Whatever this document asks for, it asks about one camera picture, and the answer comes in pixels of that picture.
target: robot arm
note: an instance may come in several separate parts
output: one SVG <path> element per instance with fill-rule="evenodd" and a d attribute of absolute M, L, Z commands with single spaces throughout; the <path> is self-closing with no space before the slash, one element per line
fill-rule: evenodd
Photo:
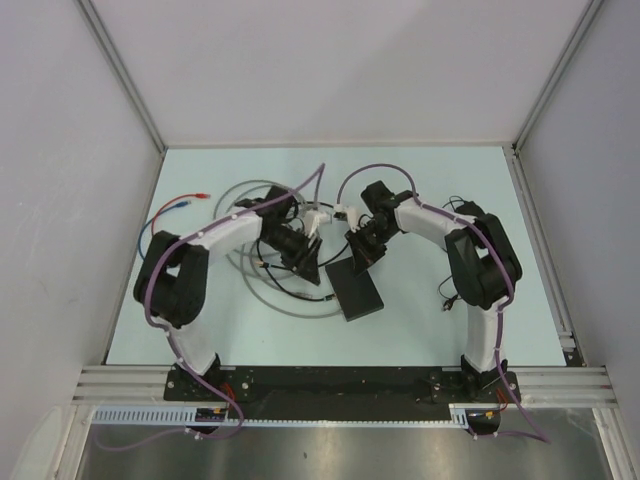
<path fill-rule="evenodd" d="M 272 187 L 266 198 L 244 199 L 238 207 L 256 206 L 286 193 Z M 203 233 L 179 247 L 163 266 L 151 297 L 151 313 L 158 325 L 168 328 L 185 361 L 196 373 L 204 374 L 217 358 L 211 332 L 198 321 L 206 314 L 205 297 L 209 267 L 232 250 L 261 240 L 281 254 L 284 266 L 299 277 L 318 285 L 318 250 L 322 240 L 313 232 L 307 234 L 287 225 L 287 213 L 294 207 L 293 198 L 257 209 Z M 310 228 L 317 230 L 322 220 L 311 219 Z M 179 237 L 168 232 L 154 235 L 136 280 L 133 295 L 144 302 L 149 279 L 160 257 Z M 169 268 L 180 266 L 177 274 Z"/>
<path fill-rule="evenodd" d="M 515 285 L 522 277 L 522 268 L 498 218 L 485 214 L 471 202 L 462 209 L 470 215 L 451 213 L 452 218 L 447 218 L 416 204 L 411 192 L 396 195 L 382 182 L 369 185 L 362 199 L 372 218 L 359 230 L 345 235 L 353 251 L 356 274 L 382 258 L 385 244 L 398 232 L 416 233 L 445 250 L 453 283 L 468 309 L 463 370 L 469 371 L 480 387 L 495 380 L 498 305 L 507 295 L 507 287 L 493 259 L 489 255 L 480 256 L 478 251 L 485 248 L 480 239 L 459 220 L 473 223 L 483 232 Z"/>
<path fill-rule="evenodd" d="M 245 243 L 254 242 L 262 231 L 262 217 L 251 212 L 222 224 L 183 245 L 158 277 L 151 310 L 158 324 L 169 328 L 184 361 L 203 375 L 216 359 L 214 336 L 206 324 L 198 321 L 205 314 L 207 271 L 209 266 Z M 153 237 L 133 293 L 143 302 L 149 277 L 160 256 L 178 240 L 178 236 L 159 232 Z M 167 270 L 180 266 L 177 275 Z"/>
<path fill-rule="evenodd" d="M 465 218 L 470 222 L 476 220 L 475 217 L 466 215 L 456 214 L 456 217 Z M 458 231 L 463 232 L 459 223 L 421 208 L 413 199 L 406 200 L 395 209 L 395 218 L 398 227 L 403 232 L 416 233 L 435 243 L 440 248 L 446 249 L 450 264 L 452 262 L 452 254 L 454 258 L 456 257 L 454 252 L 456 249 L 455 240 L 452 241 L 450 235 L 453 234 L 454 238 L 465 238 L 464 234 L 457 233 Z M 467 253 L 473 258 L 473 256 L 477 256 L 477 253 L 474 246 L 470 245 L 470 247 L 471 251 Z M 494 345 L 498 329 L 498 304 L 502 296 L 495 299 L 488 308 L 482 308 L 478 304 L 470 304 L 468 301 L 469 294 L 462 293 L 464 289 L 459 288 L 461 284 L 468 283 L 466 279 L 467 272 L 462 270 L 464 268 L 454 270 L 452 265 L 453 283 L 456 285 L 460 296 L 467 302 L 467 346 L 463 355 L 463 366 L 466 362 L 473 371 L 482 374 L 490 372 L 496 367 Z M 500 358 L 504 358 L 503 346 L 500 347 L 500 350 Z"/>

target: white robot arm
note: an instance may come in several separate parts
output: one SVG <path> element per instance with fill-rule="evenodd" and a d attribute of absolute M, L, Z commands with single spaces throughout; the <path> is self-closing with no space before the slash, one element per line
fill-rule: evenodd
<path fill-rule="evenodd" d="M 467 215 L 454 215 L 470 222 L 475 219 Z M 400 230 L 416 233 L 442 249 L 446 248 L 445 237 L 461 228 L 460 223 L 421 208 L 413 199 L 402 202 L 395 209 L 395 217 Z M 498 329 L 499 303 L 500 301 L 494 302 L 488 310 L 467 304 L 467 347 L 464 358 L 478 372 L 490 371 L 496 366 L 494 344 Z M 504 358 L 503 347 L 500 349 L 500 358 Z"/>
<path fill-rule="evenodd" d="M 495 371 L 497 305 L 504 297 L 504 281 L 490 261 L 479 257 L 473 236 L 457 219 L 475 222 L 484 229 L 496 244 L 496 250 L 501 252 L 501 259 L 511 266 L 509 273 L 515 283 L 522 272 L 497 218 L 486 215 L 487 218 L 479 219 L 459 214 L 446 218 L 416 204 L 408 192 L 392 194 L 382 182 L 367 187 L 362 197 L 373 216 L 362 228 L 350 229 L 345 235 L 351 244 L 356 273 L 380 259 L 386 251 L 384 244 L 398 232 L 415 233 L 446 249 L 454 285 L 468 304 L 463 368 L 470 368 L 478 376 Z M 178 345 L 182 360 L 197 374 L 203 375 L 217 358 L 213 336 L 202 331 L 203 323 L 198 321 L 203 314 L 207 273 L 212 263 L 246 243 L 261 239 L 280 251 L 283 264 L 288 264 L 297 275 L 312 283 L 319 282 L 317 252 L 321 240 L 288 227 L 281 229 L 274 218 L 282 212 L 286 214 L 288 209 L 284 205 L 278 207 L 275 214 L 271 210 L 232 216 L 230 221 L 179 247 L 164 266 L 152 294 L 151 310 L 155 320 L 169 328 L 168 335 Z M 142 303 L 158 258 L 177 239 L 167 232 L 154 236 L 134 288 L 136 300 Z M 168 267 L 177 265 L 180 271 L 176 276 L 167 272 Z"/>

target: stainless steel surface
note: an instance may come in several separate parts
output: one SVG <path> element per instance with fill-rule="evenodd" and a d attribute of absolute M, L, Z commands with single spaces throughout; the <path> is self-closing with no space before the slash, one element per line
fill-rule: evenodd
<path fill-rule="evenodd" d="M 610 479 L 589 409 L 533 413 L 552 445 L 521 438 L 473 441 L 462 430 L 251 428 L 223 441 L 182 433 L 108 453 L 89 440 L 81 480 L 104 479 Z M 526 425 L 507 412 L 503 428 Z M 93 426 L 110 446 L 139 441 L 153 427 Z"/>
<path fill-rule="evenodd" d="M 604 451 L 609 460 L 609 468 L 615 480 L 637 479 L 638 459 L 630 449 L 632 443 L 628 438 L 627 429 L 620 409 L 594 409 Z"/>
<path fill-rule="evenodd" d="M 169 367 L 85 367 L 73 397 L 74 404 L 172 405 L 162 399 Z M 616 406 L 604 368 L 513 367 L 528 408 Z M 206 405 L 221 406 L 222 403 Z"/>
<path fill-rule="evenodd" d="M 571 33 L 564 50 L 560 54 L 556 64 L 553 66 L 549 78 L 542 87 L 542 91 L 538 95 L 536 102 L 533 104 L 533 108 L 527 115 L 527 119 L 520 129 L 520 133 L 518 133 L 518 136 L 516 137 L 515 146 L 518 151 L 522 149 L 522 146 L 527 141 L 529 132 L 531 132 L 531 129 L 540 117 L 540 114 L 544 111 L 544 108 L 553 95 L 556 86 L 560 83 L 560 80 L 562 80 L 567 67 L 569 67 L 569 64 L 571 63 L 571 59 L 580 48 L 580 45 L 582 45 L 582 42 L 589 32 L 591 25 L 593 25 L 603 3 L 604 0 L 590 0 L 589 4 L 584 9 L 584 12 Z"/>
<path fill-rule="evenodd" d="M 105 59 L 109 63 L 111 70 L 118 80 L 118 83 L 120 83 L 125 94 L 127 95 L 127 98 L 133 105 L 135 111 L 138 113 L 140 119 L 142 120 L 142 123 L 145 126 L 145 129 L 147 130 L 147 133 L 158 149 L 158 152 L 164 154 L 167 147 L 162 141 L 160 132 L 158 131 L 158 128 L 156 127 L 155 122 L 153 121 L 153 118 L 151 117 L 151 114 L 147 109 L 147 106 L 142 100 L 142 96 L 140 95 L 138 88 L 131 79 L 131 75 L 129 75 L 124 62 L 122 61 L 122 58 L 120 57 L 120 54 L 118 53 L 118 50 L 116 49 L 116 46 L 113 43 L 113 40 L 111 39 L 106 26 L 104 25 L 104 22 L 98 14 L 98 11 L 96 10 L 91 0 L 76 0 L 76 4 L 80 9 L 80 13 L 84 17 L 89 30 L 91 30 L 93 37 L 96 39 L 98 47 L 100 48 L 100 50 L 102 50 Z"/>

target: metal rail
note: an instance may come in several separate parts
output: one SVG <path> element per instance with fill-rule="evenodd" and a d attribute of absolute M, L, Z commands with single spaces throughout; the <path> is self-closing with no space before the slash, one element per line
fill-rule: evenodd
<path fill-rule="evenodd" d="M 182 402 L 166 402 L 162 398 L 169 368 L 85 367 L 73 404 L 184 405 Z M 617 405 L 604 368 L 512 367 L 510 371 L 518 376 L 522 403 L 527 408 L 607 408 Z M 189 405 L 222 406 L 224 403 Z"/>

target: black mount bracket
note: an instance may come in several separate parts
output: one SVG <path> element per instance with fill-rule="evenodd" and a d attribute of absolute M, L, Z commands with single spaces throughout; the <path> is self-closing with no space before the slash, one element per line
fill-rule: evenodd
<path fill-rule="evenodd" d="M 450 403 L 474 403 L 486 411 L 487 405 L 494 409 L 500 403 L 497 390 L 508 398 L 500 380 L 470 391 L 465 372 L 441 367 L 217 366 L 216 370 L 214 386 L 228 384 L 246 418 L 256 420 L 447 420 Z M 506 375 L 519 398 L 515 373 Z M 167 375 L 164 399 L 220 401 L 178 366 Z"/>
<path fill-rule="evenodd" d="M 474 225 L 495 249 L 515 288 L 522 278 L 522 266 L 500 220 L 487 213 L 476 218 Z M 453 284 L 465 302 L 488 310 L 507 295 L 507 285 L 498 265 L 491 255 L 478 255 L 476 248 L 486 247 L 469 227 L 452 231 L 445 237 L 445 244 Z"/>
<path fill-rule="evenodd" d="M 408 190 L 396 195 L 381 181 L 364 189 L 360 198 L 371 211 L 372 218 L 359 230 L 349 230 L 345 234 L 353 252 L 356 275 L 384 256 L 387 251 L 385 244 L 401 231 L 396 222 L 395 209 L 411 196 Z"/>
<path fill-rule="evenodd" d="M 269 189 L 265 198 L 245 198 L 236 203 L 238 207 L 250 208 L 286 195 L 287 190 L 273 186 Z M 260 240 L 280 253 L 282 265 L 294 274 L 313 283 L 320 285 L 320 271 L 318 268 L 318 252 L 322 239 L 314 237 L 310 239 L 304 232 L 290 228 L 287 223 L 287 214 L 291 209 L 296 209 L 296 200 L 289 197 L 274 205 L 258 208 L 256 214 L 262 217 L 262 230 Z"/>
<path fill-rule="evenodd" d="M 165 231 L 153 236 L 133 287 L 133 297 L 136 301 L 144 303 L 153 269 L 164 252 L 179 238 Z M 177 266 L 180 266 L 177 275 L 168 272 L 169 268 Z M 151 296 L 152 315 L 165 319 L 174 328 L 188 325 L 195 320 L 204 305 L 208 268 L 209 250 L 188 243 L 178 247 L 163 265 L 156 281 Z"/>

